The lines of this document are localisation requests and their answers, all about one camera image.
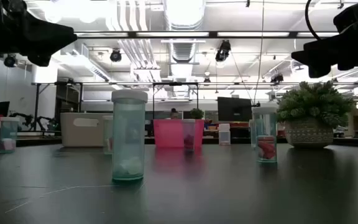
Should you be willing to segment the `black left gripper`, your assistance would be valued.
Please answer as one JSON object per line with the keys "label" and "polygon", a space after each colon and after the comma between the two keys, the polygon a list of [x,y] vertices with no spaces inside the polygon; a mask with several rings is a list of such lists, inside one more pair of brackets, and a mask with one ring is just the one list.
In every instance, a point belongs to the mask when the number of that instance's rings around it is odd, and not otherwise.
{"label": "black left gripper", "polygon": [[0,55],[29,55],[29,61],[40,67],[49,66],[50,55],[76,40],[72,27],[38,19],[29,11],[3,14],[0,20]]}

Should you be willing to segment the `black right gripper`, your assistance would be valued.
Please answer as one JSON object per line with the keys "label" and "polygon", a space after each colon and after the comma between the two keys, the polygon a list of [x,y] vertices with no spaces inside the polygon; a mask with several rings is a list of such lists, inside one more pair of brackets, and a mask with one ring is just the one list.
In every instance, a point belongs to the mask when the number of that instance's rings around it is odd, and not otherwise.
{"label": "black right gripper", "polygon": [[305,43],[303,50],[291,53],[292,59],[308,66],[310,78],[321,78],[331,71],[358,67],[358,31],[349,31],[329,39]]}

